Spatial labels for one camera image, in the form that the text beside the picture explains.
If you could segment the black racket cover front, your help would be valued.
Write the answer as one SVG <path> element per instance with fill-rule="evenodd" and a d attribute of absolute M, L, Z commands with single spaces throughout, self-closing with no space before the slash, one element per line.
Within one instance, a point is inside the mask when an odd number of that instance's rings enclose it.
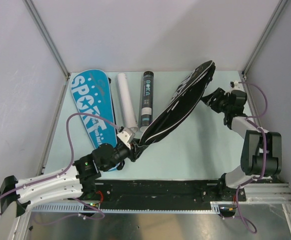
<path fill-rule="evenodd" d="M 206 61 L 193 70 L 179 84 L 165 109 L 143 132 L 138 144 L 149 146 L 158 143 L 174 131 L 199 103 L 215 70 L 213 60 Z"/>

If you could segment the white shuttlecock tube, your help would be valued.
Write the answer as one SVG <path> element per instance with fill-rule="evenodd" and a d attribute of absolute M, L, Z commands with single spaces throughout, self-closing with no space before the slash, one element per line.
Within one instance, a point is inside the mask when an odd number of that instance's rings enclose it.
<path fill-rule="evenodd" d="M 128 79 L 125 73 L 119 73 L 117 75 L 117 85 L 123 113 L 124 126 L 131 129 L 133 133 L 136 133 L 139 128 L 129 91 Z"/>

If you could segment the black shuttlecock tube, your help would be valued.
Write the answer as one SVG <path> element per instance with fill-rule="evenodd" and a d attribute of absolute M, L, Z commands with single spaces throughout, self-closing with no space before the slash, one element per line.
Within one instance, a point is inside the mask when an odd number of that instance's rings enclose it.
<path fill-rule="evenodd" d="M 143 133 L 153 120 L 154 73 L 145 71 L 141 82 L 139 129 Z"/>

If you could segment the blue racket cover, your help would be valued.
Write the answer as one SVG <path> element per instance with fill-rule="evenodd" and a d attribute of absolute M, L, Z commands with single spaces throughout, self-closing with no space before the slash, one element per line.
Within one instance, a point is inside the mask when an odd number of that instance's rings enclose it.
<path fill-rule="evenodd" d="M 94 148 L 101 144 L 115 147 L 118 143 L 114 127 L 115 112 L 110 81 L 100 69 L 90 69 L 77 74 L 70 84 L 70 92 L 82 123 Z"/>

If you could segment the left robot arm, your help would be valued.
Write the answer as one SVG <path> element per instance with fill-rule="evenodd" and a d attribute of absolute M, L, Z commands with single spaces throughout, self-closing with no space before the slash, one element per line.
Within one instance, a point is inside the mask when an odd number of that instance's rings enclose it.
<path fill-rule="evenodd" d="M 135 141 L 130 146 L 103 143 L 65 169 L 23 180 L 8 176 L 0 187 L 0 211 L 4 213 L 11 203 L 16 203 L 15 215 L 19 217 L 38 205 L 61 199 L 90 200 L 96 195 L 95 180 L 102 172 L 122 166 L 125 159 L 135 162 L 147 148 Z"/>

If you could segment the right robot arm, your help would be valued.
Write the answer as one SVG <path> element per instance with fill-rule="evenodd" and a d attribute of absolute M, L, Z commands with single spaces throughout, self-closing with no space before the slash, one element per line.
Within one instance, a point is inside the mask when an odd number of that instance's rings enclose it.
<path fill-rule="evenodd" d="M 244 140 L 240 165 L 223 174 L 221 180 L 224 183 L 216 188 L 220 199 L 227 201 L 235 194 L 236 188 L 281 173 L 282 136 L 248 119 L 244 113 L 248 96 L 244 91 L 235 89 L 225 92 L 218 88 L 201 100 L 214 112 L 223 113 L 223 124 Z"/>

